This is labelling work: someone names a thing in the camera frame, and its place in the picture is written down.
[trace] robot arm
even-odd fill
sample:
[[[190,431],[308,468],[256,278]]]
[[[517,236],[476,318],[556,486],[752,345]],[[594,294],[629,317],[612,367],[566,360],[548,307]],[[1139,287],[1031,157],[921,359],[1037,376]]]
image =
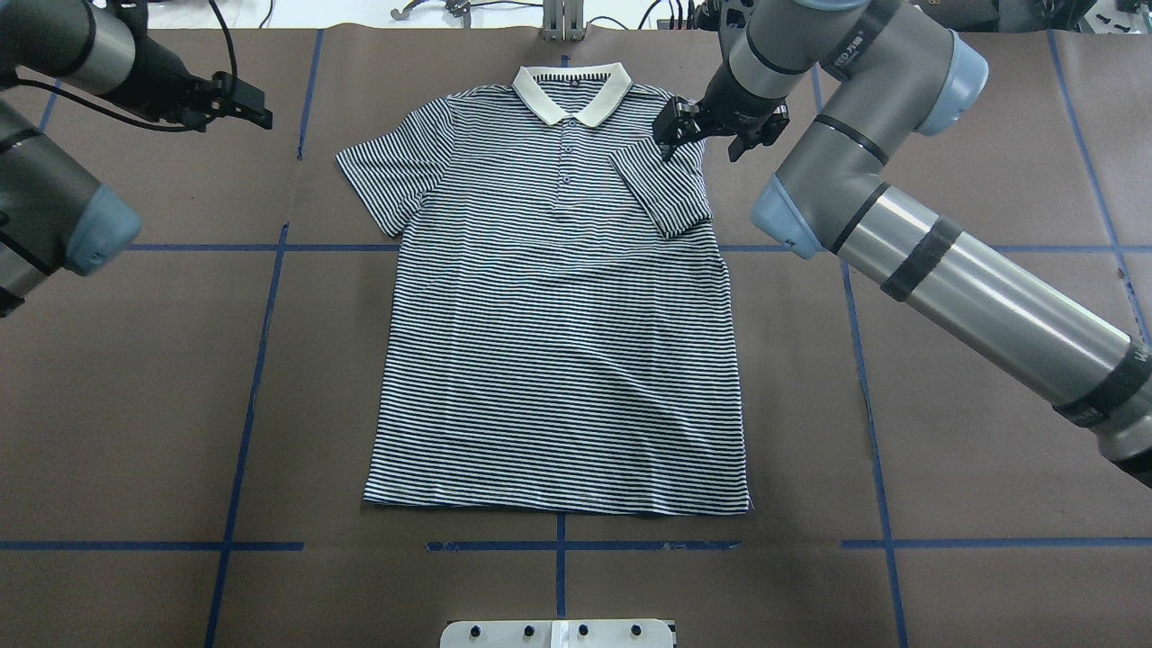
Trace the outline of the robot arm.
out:
[[[149,122],[199,130],[219,116],[272,128],[264,93],[233,73],[192,76],[149,38],[147,5],[113,0],[0,0],[0,89],[24,66],[96,95]],[[141,220],[108,187],[0,101],[0,317],[59,268],[86,276],[139,233]]]
[[[900,0],[744,5],[707,6],[723,12],[721,43],[725,29],[742,33],[728,37],[700,103],[676,98],[653,125],[665,155],[708,129],[737,135],[729,151],[755,146],[819,62],[841,85],[760,194],[753,224],[804,258],[840,256],[1091,429],[1105,458],[1152,487],[1149,347],[880,179],[908,135],[940,133],[976,100],[983,58]],[[751,13],[746,29],[729,10]]]

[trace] shirt sleeve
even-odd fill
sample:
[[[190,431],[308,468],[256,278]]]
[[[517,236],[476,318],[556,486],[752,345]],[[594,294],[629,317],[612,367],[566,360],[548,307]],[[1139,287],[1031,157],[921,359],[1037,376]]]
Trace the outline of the shirt sleeve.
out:
[[[664,239],[674,239],[712,218],[702,171],[704,142],[685,144],[664,161],[655,142],[645,137],[614,151],[611,158]]]
[[[399,236],[452,159],[446,99],[412,111],[395,130],[336,153],[336,164],[380,229]]]

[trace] white collar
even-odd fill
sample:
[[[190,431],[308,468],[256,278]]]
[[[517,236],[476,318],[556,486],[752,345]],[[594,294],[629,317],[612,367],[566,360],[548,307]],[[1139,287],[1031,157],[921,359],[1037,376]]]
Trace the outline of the white collar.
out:
[[[536,83],[537,76],[550,75],[567,78],[581,78],[591,75],[607,73],[608,80],[604,82],[604,88],[597,93],[584,110],[578,113],[569,113],[556,105],[552,97]],[[536,116],[544,123],[555,126],[564,118],[576,118],[584,126],[596,128],[600,126],[608,115],[616,110],[616,106],[624,99],[624,95],[632,85],[632,78],[624,71],[624,66],[609,63],[606,66],[594,66],[584,68],[520,68],[516,80],[511,82],[513,90],[520,95]]]

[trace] polo shirt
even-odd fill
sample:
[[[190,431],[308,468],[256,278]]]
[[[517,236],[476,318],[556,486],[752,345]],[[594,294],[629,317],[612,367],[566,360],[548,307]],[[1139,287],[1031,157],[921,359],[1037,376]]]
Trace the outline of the polo shirt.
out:
[[[703,144],[620,63],[522,68],[336,156],[402,235],[364,499],[749,508],[728,269]]]

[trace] cable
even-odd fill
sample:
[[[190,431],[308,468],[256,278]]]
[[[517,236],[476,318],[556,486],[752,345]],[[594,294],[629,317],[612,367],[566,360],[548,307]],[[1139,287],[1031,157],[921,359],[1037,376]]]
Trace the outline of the cable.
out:
[[[136,128],[143,128],[145,130],[159,130],[161,133],[188,133],[189,130],[196,130],[196,128],[192,128],[191,126],[157,126],[154,123],[149,123],[146,121],[139,121],[129,116],[124,116],[120,113],[109,111],[104,106],[93,104],[92,101],[89,101],[88,99],[78,95],[73,95],[71,92],[62,88],[56,88],[55,85],[50,85],[47,83],[43,83],[39,81],[32,81],[31,78],[17,78],[16,85],[24,85],[28,88],[39,88],[40,90],[47,90],[53,95],[60,95],[65,99],[70,99],[73,101],[76,101],[77,104],[84,106],[85,108],[91,108],[98,113],[111,116],[116,121],[122,121],[128,126],[135,126]],[[209,120],[205,121],[202,126],[207,126],[213,119],[215,119],[215,116],[209,118]]]
[[[626,27],[626,25],[624,25],[624,23],[622,23],[622,22],[617,21],[616,18],[614,18],[614,17],[612,17],[612,16],[596,16],[594,18],[590,18],[590,20],[588,21],[588,24],[592,24],[592,23],[594,23],[596,21],[612,21],[612,22],[614,22],[614,23],[619,24],[619,25],[621,27],[621,29],[623,29],[623,30],[628,31],[628,27]]]
[[[660,2],[664,2],[664,0],[653,0],[653,2],[651,5],[649,5],[647,10],[644,12],[644,17],[641,18],[639,27],[637,27],[636,29],[644,29],[644,23],[647,22],[647,17],[652,13],[652,9],[655,9],[655,6],[659,5]]]
[[[240,78],[240,73],[236,71],[236,47],[232,43],[232,31],[228,30],[228,23],[225,22],[223,14],[220,13],[220,6],[215,3],[215,0],[209,0],[209,5],[212,7],[212,13],[217,15],[217,22],[220,23],[220,29],[223,30],[223,42],[225,45],[228,46],[228,63],[232,66],[232,77],[234,80]],[[232,92],[235,89],[236,84],[229,83],[228,90],[225,93],[225,99],[232,99]]]
[[[264,25],[267,24],[268,18],[272,17],[272,9],[275,9],[275,8],[276,8],[276,0],[268,0],[268,13],[265,14],[264,15],[264,20],[260,21],[260,27],[258,27],[256,29],[264,29]]]
[[[236,48],[235,48],[235,46],[233,45],[233,42],[232,42],[232,32],[228,31],[228,23],[225,22],[223,14],[220,13],[220,7],[217,5],[217,0],[209,0],[209,5],[212,6],[212,12],[215,14],[217,21],[220,23],[220,29],[223,30],[223,40],[225,40],[225,44],[228,46],[228,62],[232,66],[232,77],[233,78],[238,78],[240,75],[236,73]],[[69,91],[67,91],[67,90],[65,90],[62,88],[56,88],[55,85],[50,85],[47,83],[43,83],[43,82],[39,82],[39,81],[32,81],[30,78],[18,78],[18,77],[16,78],[15,83],[16,83],[16,85],[23,85],[25,88],[38,88],[40,90],[45,90],[45,91],[52,92],[53,95],[59,95],[59,96],[63,97],[65,99],[69,99],[71,101],[76,101],[77,104],[84,106],[85,108],[90,108],[90,110],[93,110],[93,111],[96,111],[96,112],[98,112],[98,113],[100,113],[103,115],[111,116],[112,119],[114,119],[116,121],[120,121],[120,122],[123,122],[123,123],[127,123],[128,126],[135,126],[136,128],[143,128],[144,130],[156,130],[156,131],[159,131],[159,133],[188,133],[190,130],[199,130],[199,129],[204,128],[205,126],[207,126],[207,125],[212,123],[213,121],[215,121],[217,116],[219,116],[219,115],[209,115],[207,118],[205,118],[204,121],[202,121],[200,123],[198,123],[196,126],[157,126],[157,125],[151,123],[151,122],[141,121],[138,119],[134,119],[134,118],[120,114],[118,112],[108,110],[108,108],[106,108],[104,106],[100,106],[98,104],[93,104],[92,101],[89,101],[88,99],[85,99],[85,98],[83,98],[83,97],[81,97],[78,95],[74,95],[74,93],[71,93],[71,92],[69,92]],[[223,98],[225,99],[232,99],[232,95],[233,95],[233,91],[235,89],[236,89],[236,84],[229,82],[228,83],[228,88],[225,91],[225,97]]]

